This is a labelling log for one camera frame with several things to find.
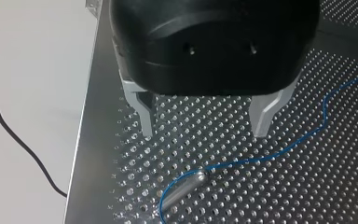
metal table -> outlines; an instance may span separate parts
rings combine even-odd
[[[358,0],[321,6],[303,75],[267,138],[253,138],[246,96],[158,96],[156,133],[144,138],[123,96],[104,1],[65,224],[159,223],[153,210],[181,172],[272,154],[318,127],[324,95],[358,77]],[[358,84],[328,109],[326,130],[274,161],[216,171],[168,222],[358,223]]]

white surface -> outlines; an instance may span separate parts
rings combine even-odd
[[[96,19],[82,0],[0,0],[0,108],[67,192]],[[0,224],[62,223],[65,199],[0,126]]]

black wire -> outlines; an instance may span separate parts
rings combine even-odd
[[[10,136],[20,145],[22,146],[25,151],[28,152],[28,154],[30,154],[30,156],[34,159],[34,161],[36,161],[36,163],[39,165],[40,169],[42,170],[43,174],[46,176],[46,178],[48,179],[48,182],[50,183],[50,185],[54,188],[55,191],[57,191],[57,193],[61,194],[63,197],[67,197],[67,194],[64,193],[62,190],[60,190],[56,184],[54,183],[54,181],[51,179],[50,174],[48,173],[48,170],[46,169],[45,165],[43,164],[43,162],[36,156],[36,154],[34,154],[34,152],[24,143],[22,142],[22,140],[8,127],[8,125],[6,124],[5,120],[2,118],[1,112],[0,112],[0,123],[2,125],[2,127],[7,131],[8,134],[10,134]]]

blue cable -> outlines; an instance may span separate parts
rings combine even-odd
[[[324,117],[324,122],[322,123],[322,125],[313,130],[312,132],[310,133],[306,133],[304,136],[300,137],[299,139],[297,139],[292,145],[290,145],[289,147],[285,148],[284,150],[278,152],[278,153],[275,153],[275,154],[272,154],[270,156],[267,156],[267,157],[262,157],[262,158],[255,158],[255,159],[246,159],[246,160],[243,160],[243,161],[230,161],[230,162],[223,162],[223,163],[219,163],[219,164],[216,164],[216,165],[210,165],[210,166],[207,166],[205,167],[205,170],[206,171],[211,171],[212,169],[221,169],[221,168],[227,168],[228,166],[234,166],[234,165],[242,165],[242,164],[245,164],[245,163],[250,163],[250,162],[258,162],[258,161],[270,161],[274,158],[277,158],[277,157],[280,157],[282,154],[290,151],[292,148],[294,148],[296,145],[302,143],[304,140],[306,140],[307,138],[309,138],[311,135],[313,134],[316,134],[318,132],[320,132],[321,130],[325,129],[325,127],[327,126],[327,121],[328,121],[328,117],[327,117],[327,105],[328,105],[328,102],[330,100],[330,98],[335,95],[337,92],[343,90],[343,89],[346,89],[348,88],[350,85],[352,84],[356,84],[358,83],[358,78],[352,80],[352,81],[349,81],[343,85],[341,85],[338,89],[335,89],[335,90],[332,90],[330,91],[329,93],[327,93],[324,97],[324,102],[323,102],[323,117]],[[180,175],[179,177],[177,177],[176,179],[173,180],[173,182],[171,182],[171,184],[168,185],[168,187],[164,190],[164,192],[161,194],[161,199],[159,200],[159,206],[158,206],[158,211],[159,211],[159,217],[161,218],[161,222],[163,224],[165,224],[165,218],[164,218],[164,215],[162,213],[162,202],[164,201],[164,198],[167,194],[167,192],[171,189],[171,187],[173,185],[175,185],[179,180],[187,177],[187,176],[190,176],[190,175],[193,175],[197,172],[199,172],[200,170],[192,170],[192,171],[189,171],[189,172],[186,172],[182,175]]]

small metal cylinder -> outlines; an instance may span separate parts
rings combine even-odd
[[[196,188],[205,184],[208,180],[207,173],[199,171],[198,173],[190,176],[185,183],[175,189],[170,195],[168,195],[162,202],[162,211],[167,211],[170,207],[178,203],[187,194],[193,192]]]

